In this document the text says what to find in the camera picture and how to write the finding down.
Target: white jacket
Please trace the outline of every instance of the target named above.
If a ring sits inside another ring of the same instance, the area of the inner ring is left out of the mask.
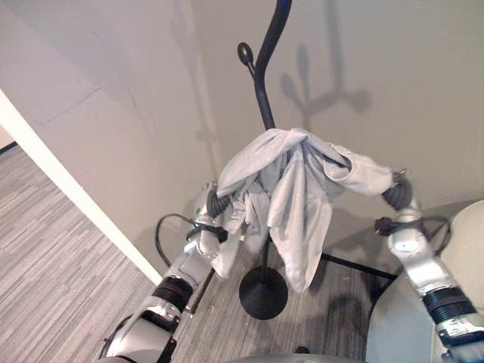
[[[231,196],[223,215],[229,239],[213,267],[227,277],[241,234],[257,253],[270,233],[296,292],[306,289],[318,267],[331,219],[331,203],[345,188],[371,196],[392,186],[392,170],[304,129],[270,129],[224,168],[219,197]]]

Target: floor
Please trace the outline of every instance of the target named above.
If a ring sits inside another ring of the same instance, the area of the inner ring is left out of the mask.
[[[95,361],[153,288],[20,147],[0,155],[0,363]]]
[[[269,265],[284,273],[273,248],[269,255]],[[238,286],[260,262],[242,253],[231,279],[211,280],[196,313],[182,319],[172,363],[222,363],[248,355],[292,353],[298,346],[364,361],[371,309],[387,279],[321,260],[307,291],[290,291],[279,316],[257,321],[242,309]]]
[[[0,155],[0,363],[95,361],[102,340],[153,285],[14,147]],[[184,315],[172,362],[224,362],[293,352],[362,360],[372,305],[388,282],[321,261],[305,293],[270,321],[240,306],[238,285],[260,261],[242,253]],[[269,265],[284,272],[271,250]]]

